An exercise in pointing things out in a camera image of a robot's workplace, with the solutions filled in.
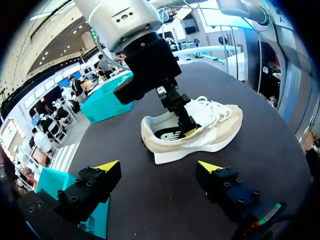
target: person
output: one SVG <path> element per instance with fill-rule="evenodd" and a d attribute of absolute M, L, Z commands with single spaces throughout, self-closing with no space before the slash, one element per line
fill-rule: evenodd
<path fill-rule="evenodd" d="M 66 128 L 68 126 L 68 124 L 66 124 L 66 122 L 68 120 L 69 113 L 66 110 L 64 110 L 64 108 L 60 104 L 56 103 L 55 106 L 57 108 L 56 109 L 56 118 L 59 121 L 60 127 Z"/>
<path fill-rule="evenodd" d="M 126 55 L 124 55 L 121 52 L 118 52 L 115 54 L 115 58 L 113 60 L 115 60 L 118 64 L 123 66 L 123 61 L 125 60 L 125 58 L 126 58 Z"/>
<path fill-rule="evenodd" d="M 49 140 L 48 136 L 41 131 L 38 131 L 35 127 L 32 129 L 32 134 L 34 136 L 34 143 L 39 148 L 39 150 L 44 154 L 52 154 L 52 142 Z M 45 164 L 49 165 L 50 158 L 46 157 Z"/>
<path fill-rule="evenodd" d="M 47 133 L 48 138 L 50 139 L 51 142 L 55 142 L 55 138 L 53 135 L 57 134 L 59 131 L 59 128 L 57 125 L 54 126 L 54 128 L 51 130 L 52 134 L 49 132 L 49 126 L 54 122 L 50 117 L 44 116 L 44 114 L 40 115 L 41 117 L 41 126 L 42 126 L 42 131 L 43 133 Z"/>
<path fill-rule="evenodd" d="M 74 76 L 70 76 L 71 88 L 78 99 L 80 106 L 84 103 L 86 95 L 80 80 L 76 80 Z"/>
<path fill-rule="evenodd" d="M 72 110 L 73 112 L 76 114 L 80 111 L 80 105 L 79 102 L 76 98 L 76 95 L 72 92 L 71 93 L 71 99 L 69 100 L 69 102 L 72 104 Z"/>
<path fill-rule="evenodd" d="M 91 85 L 92 85 L 92 82 L 89 81 L 89 79 L 86 77 L 86 78 L 84 79 L 84 83 L 83 83 L 83 89 L 84 89 L 84 91 L 86 91 L 87 88 L 90 87 Z"/>
<path fill-rule="evenodd" d="M 110 70 L 108 61 L 106 60 L 106 58 L 104 58 L 102 54 L 100 54 L 98 58 L 100 59 L 100 61 L 98 63 L 97 70 L 100 72 L 102 71 L 106 78 L 110 79 L 110 74 L 112 73 L 112 71 Z"/>

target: display screen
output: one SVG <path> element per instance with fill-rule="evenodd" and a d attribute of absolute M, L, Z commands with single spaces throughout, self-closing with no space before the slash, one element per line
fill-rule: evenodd
<path fill-rule="evenodd" d="M 64 79 L 62 79 L 59 83 L 58 83 L 59 87 L 62 89 L 62 87 L 66 87 L 68 85 L 70 85 L 70 81 L 69 78 L 66 77 Z"/>
<path fill-rule="evenodd" d="M 79 79 L 82 77 L 79 71 L 76 71 L 74 74 L 72 74 L 72 76 L 74 76 L 75 79 Z"/>
<path fill-rule="evenodd" d="M 35 115 L 32 116 L 32 125 L 35 127 L 39 121 L 40 121 L 40 114 L 36 112 Z"/>

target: beige sneaker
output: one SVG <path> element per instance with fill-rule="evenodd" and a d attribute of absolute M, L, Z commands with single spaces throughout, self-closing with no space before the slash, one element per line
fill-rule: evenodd
<path fill-rule="evenodd" d="M 173 112 L 142 119 L 141 137 L 154 153 L 156 164 L 173 162 L 197 151 L 217 152 L 235 138 L 242 125 L 243 112 L 237 105 L 223 105 L 200 96 L 185 108 L 198 125 L 197 130 L 186 137 L 181 138 Z"/>

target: floor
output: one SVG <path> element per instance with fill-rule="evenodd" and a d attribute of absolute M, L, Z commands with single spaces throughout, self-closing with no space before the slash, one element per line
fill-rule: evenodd
<path fill-rule="evenodd" d="M 58 150 L 53 154 L 54 160 L 49 165 L 50 169 L 68 172 L 79 143 L 90 126 L 89 120 L 82 113 L 79 113 L 77 118 L 78 121 L 67 128 L 67 136 L 62 144 L 55 145 Z"/>

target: cable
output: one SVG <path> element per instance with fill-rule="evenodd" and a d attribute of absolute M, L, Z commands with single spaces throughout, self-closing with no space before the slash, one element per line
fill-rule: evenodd
<path fill-rule="evenodd" d="M 261 74 L 262 74 L 262 49 L 261 49 L 261 40 L 260 40 L 260 34 L 258 35 L 259 38 L 259 48 L 260 48 L 260 74 L 259 74 L 259 84 L 258 84 L 258 91 L 260 92 L 260 84 L 261 84 Z"/>
<path fill-rule="evenodd" d="M 99 51 L 101 52 L 101 54 L 102 54 L 106 59 L 108 59 L 111 63 L 113 63 L 114 65 L 118 66 L 118 67 L 121 68 L 121 69 L 131 71 L 130 68 L 120 65 L 119 63 L 117 63 L 116 61 L 114 61 L 113 59 L 111 59 L 111 58 L 103 51 L 103 49 L 102 49 L 102 47 L 101 47 L 101 43 L 100 43 L 100 38 L 99 38 L 98 35 L 96 36 L 96 43 L 97 43 L 96 45 L 97 45 Z"/>
<path fill-rule="evenodd" d="M 236 79 L 239 80 L 239 76 L 238 76 L 238 54 L 237 54 L 237 45 L 236 45 L 236 39 L 235 39 L 235 35 L 234 35 L 234 29 L 231 26 L 231 32 L 232 32 L 232 36 L 233 36 L 233 42 L 234 42 L 234 50 L 235 50 L 235 59 L 236 59 Z"/>

